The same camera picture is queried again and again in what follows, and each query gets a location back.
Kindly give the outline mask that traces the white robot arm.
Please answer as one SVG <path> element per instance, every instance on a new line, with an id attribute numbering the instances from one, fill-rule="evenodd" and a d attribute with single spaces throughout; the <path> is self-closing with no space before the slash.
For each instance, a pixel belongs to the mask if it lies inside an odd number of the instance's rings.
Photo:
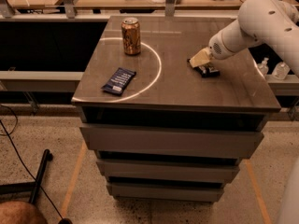
<path id="1" fill-rule="evenodd" d="M 191 67 L 224 60 L 239 51 L 266 44 L 299 76 L 298 10 L 280 0 L 246 0 L 231 24 L 213 35 L 208 45 L 192 56 Z"/>

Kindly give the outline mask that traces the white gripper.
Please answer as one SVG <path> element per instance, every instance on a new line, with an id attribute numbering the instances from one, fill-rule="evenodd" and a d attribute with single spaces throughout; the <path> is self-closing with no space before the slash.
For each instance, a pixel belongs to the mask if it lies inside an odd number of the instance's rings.
<path id="1" fill-rule="evenodd" d="M 203 48 L 189 59 L 192 68 L 209 63 L 212 57 L 217 60 L 227 59 L 239 51 L 261 45 L 257 38 L 247 35 L 240 27 L 238 20 L 213 35 L 208 48 Z"/>

